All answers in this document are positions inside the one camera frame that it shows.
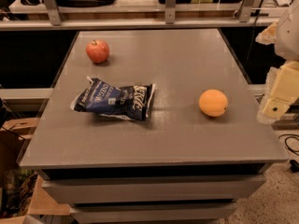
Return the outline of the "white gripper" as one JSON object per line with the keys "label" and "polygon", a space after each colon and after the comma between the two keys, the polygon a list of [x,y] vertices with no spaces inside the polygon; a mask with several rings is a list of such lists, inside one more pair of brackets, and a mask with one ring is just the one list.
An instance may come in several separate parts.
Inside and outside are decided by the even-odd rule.
{"label": "white gripper", "polygon": [[275,43],[275,53],[286,61],[280,68],[271,67],[265,81],[264,96],[257,120],[262,124],[278,121],[299,99],[299,0],[293,0],[278,23],[273,22],[258,33],[255,41]]}

